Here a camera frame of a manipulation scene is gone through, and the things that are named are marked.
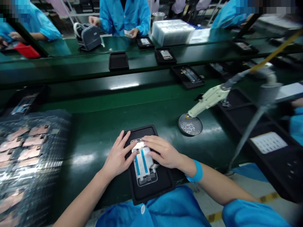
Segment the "yellow floor tape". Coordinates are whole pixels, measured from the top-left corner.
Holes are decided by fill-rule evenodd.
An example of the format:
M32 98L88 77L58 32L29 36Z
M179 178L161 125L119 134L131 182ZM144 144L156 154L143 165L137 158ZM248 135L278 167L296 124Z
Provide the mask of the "yellow floor tape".
M273 200L275 200L279 197L280 196L279 196L278 193L273 192L273 193L270 193L268 195L265 195L265 196L262 196L262 197L258 198L258 200L261 203L267 203L267 202L273 201ZM206 216L206 218L210 223L220 221L222 219L222 211L220 211L218 213L215 213L215 214L208 215L208 216Z

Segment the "blue tape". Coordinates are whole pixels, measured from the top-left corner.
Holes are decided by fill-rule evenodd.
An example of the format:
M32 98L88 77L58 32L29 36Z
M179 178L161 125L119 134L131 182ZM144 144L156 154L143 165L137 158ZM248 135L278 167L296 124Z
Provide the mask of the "blue tape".
M138 164L138 159L137 156L135 156L135 163L136 163L136 168L137 168L137 174L138 176L140 175L140 170L139 170L139 164Z
M197 173L196 175L194 175L193 177L189 177L188 175L185 175L186 178L188 179L189 182L199 182L202 177L203 177L203 170L202 170L202 165L200 162L196 161L195 159L193 159L193 161L196 164L196 168L197 168Z
M142 159L143 159L143 165L144 165L145 173L148 173L143 149L141 149L141 155L142 155Z

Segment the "blue wristband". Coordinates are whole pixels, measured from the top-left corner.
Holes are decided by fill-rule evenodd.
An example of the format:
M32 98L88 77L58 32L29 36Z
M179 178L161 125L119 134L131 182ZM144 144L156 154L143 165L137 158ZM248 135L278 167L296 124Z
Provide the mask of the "blue wristband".
M194 177L189 177L188 175L185 175L186 178L188 179L189 182L199 182L202 177L203 177L203 170L202 170L202 166L201 166L201 163L196 161L195 159L193 159L193 161L195 162L196 164L196 168L197 168L197 173L196 175L194 175Z

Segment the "plastic tray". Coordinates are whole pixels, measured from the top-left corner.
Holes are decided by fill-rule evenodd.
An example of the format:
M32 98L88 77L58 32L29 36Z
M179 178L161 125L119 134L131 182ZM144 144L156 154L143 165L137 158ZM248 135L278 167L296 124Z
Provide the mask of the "plastic tray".
M168 52L173 57L173 59L164 60L162 54L160 53L161 50L168 50ZM177 59L175 58L173 52L169 48L157 48L155 49L155 55L159 65L174 65L177 63Z
M181 71L182 69L189 68L198 78L201 79L201 81L192 83L190 79L187 78L187 76ZM173 66L170 68L173 74L176 76L177 80L182 82L182 86L185 90L190 90L198 87L202 87L205 85L205 81L200 75L193 70L189 65L178 65Z
M29 58L29 59L40 57L40 54L31 45L27 46L23 43L18 43L14 47L14 49L17 50L24 57Z
M240 48L236 42L242 42L246 45L248 45L251 49L250 50L244 50L242 48ZM234 40L234 41L231 41L231 44L233 46L233 48L241 55L252 55L252 54L257 54L259 53L259 50L256 49L255 47L253 47L252 45L250 45L249 43L245 42L245 41L242 41L242 40Z
M127 147L132 140L142 138L146 135L158 135L154 125L148 125L142 128L132 129L130 131L131 134L125 143L125 147ZM158 175L158 180L156 182L139 187L136 180L134 164L132 163L128 168L134 205L146 203L151 199L154 199L175 189L175 182L173 181L170 169L160 165L156 171Z
M128 58L125 52L110 53L110 71L128 70Z
M34 94L38 94L35 98L31 106L29 106L23 114L27 114L29 112L34 112L37 108L37 106L42 105L47 101L48 94L49 94L50 88L46 84L41 85L31 85L27 86L23 89L18 89L16 92L11 96L11 98L8 100L8 102L5 104L4 108L2 109L2 112L0 113L0 116L9 116L11 112L14 110L16 106L19 105L20 101L26 97L31 96Z
M216 77L220 78L222 81L226 82L234 75L230 72L229 65L225 62L209 63L206 64L206 68L213 73Z
M282 45L283 42L280 41L278 38L270 38L269 43L278 47L278 46ZM287 47L285 47L284 50L302 50L302 49L303 49L302 45L292 42Z
M150 44L148 44L148 45L142 44L141 39L143 39L143 38L147 39L150 42ZM144 50L144 49L154 49L155 48L155 45L152 43L152 41L151 41L151 39L149 37L140 37L140 38L137 38L137 44L138 44L139 49L141 49L141 50Z
M231 130L234 139L239 142L256 113L257 107L238 89L231 90L227 100L231 107L226 108L221 104L218 104L217 107L222 116L221 119ZM268 132L277 133L288 146L262 154L248 139L241 152L245 152L252 158L282 198L296 203L302 202L303 147L267 114L262 116L249 138Z

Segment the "round metal dish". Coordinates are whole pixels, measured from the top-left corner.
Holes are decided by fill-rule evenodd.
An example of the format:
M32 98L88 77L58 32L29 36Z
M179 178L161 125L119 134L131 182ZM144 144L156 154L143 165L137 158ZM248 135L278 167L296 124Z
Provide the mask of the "round metal dish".
M181 115L178 120L178 126L180 130L189 136L196 136L203 130L203 124L198 117L186 118L187 114Z

